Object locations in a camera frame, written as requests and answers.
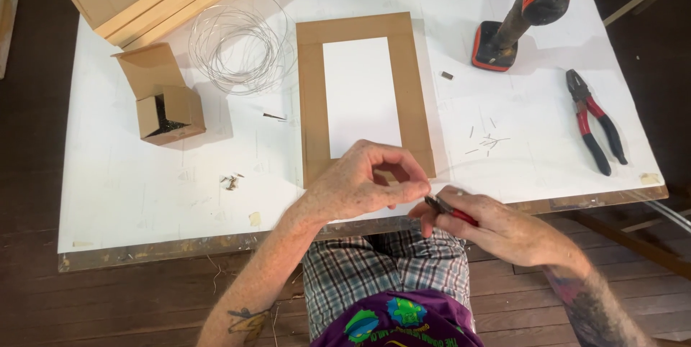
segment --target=red handle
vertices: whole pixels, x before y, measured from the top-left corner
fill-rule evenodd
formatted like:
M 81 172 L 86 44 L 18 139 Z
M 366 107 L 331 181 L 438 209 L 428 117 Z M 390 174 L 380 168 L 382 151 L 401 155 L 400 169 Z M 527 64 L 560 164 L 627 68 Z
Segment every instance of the red handle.
M 469 214 L 467 214 L 463 211 L 459 211 L 458 209 L 454 209 L 453 212 L 451 213 L 451 215 L 454 218 L 459 218 L 459 219 L 463 220 L 464 222 L 467 222 L 471 225 L 474 225 L 476 227 L 478 226 L 478 221 L 471 218 L 471 216 Z

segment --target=plaid shorts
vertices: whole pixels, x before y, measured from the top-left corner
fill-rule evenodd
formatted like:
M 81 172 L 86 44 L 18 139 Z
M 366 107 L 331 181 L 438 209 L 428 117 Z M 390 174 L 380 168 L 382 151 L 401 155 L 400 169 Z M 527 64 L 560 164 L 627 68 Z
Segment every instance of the plaid shorts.
M 438 229 L 427 239 L 412 229 L 314 242 L 303 258 L 310 340 L 356 301 L 384 291 L 434 289 L 470 310 L 464 245 Z

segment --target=person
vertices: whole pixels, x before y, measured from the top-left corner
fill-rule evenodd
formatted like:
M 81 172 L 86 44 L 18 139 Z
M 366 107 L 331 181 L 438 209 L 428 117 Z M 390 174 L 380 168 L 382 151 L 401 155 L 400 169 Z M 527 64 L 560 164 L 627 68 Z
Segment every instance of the person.
M 374 169 L 390 171 L 389 184 Z M 542 265 L 582 346 L 653 346 L 582 251 L 538 218 L 447 186 L 438 196 L 474 227 L 424 202 L 420 229 L 312 242 L 329 221 L 428 194 L 403 148 L 357 142 L 292 206 L 206 320 L 198 345 L 252 346 L 291 272 L 303 261 L 311 346 L 480 346 L 473 332 L 464 240 L 514 265 Z

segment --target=hand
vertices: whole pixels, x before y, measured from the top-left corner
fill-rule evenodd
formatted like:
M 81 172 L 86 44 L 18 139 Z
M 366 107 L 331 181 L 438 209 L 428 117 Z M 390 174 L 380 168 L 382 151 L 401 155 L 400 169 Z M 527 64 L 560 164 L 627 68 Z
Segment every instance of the hand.
M 432 234 L 433 227 L 438 227 L 456 237 L 471 240 L 488 253 L 519 266 L 583 268 L 589 265 L 574 242 L 541 219 L 516 211 L 486 195 L 460 195 L 453 186 L 446 186 L 437 195 L 476 219 L 479 227 L 447 214 L 438 215 L 421 202 L 408 215 L 420 218 L 425 237 Z
M 390 171 L 390 185 L 374 170 Z M 384 207 L 412 202 L 430 191 L 422 167 L 405 148 L 360 140 L 331 166 L 295 203 L 298 215 L 318 224 L 350 219 Z

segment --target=purple shirt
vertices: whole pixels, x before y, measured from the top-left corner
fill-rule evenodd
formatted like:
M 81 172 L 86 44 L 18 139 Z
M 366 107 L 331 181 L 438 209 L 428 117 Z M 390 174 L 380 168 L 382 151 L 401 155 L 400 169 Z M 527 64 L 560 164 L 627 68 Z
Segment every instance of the purple shirt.
M 310 347 L 484 347 L 471 313 L 432 289 L 381 292 L 353 304 Z

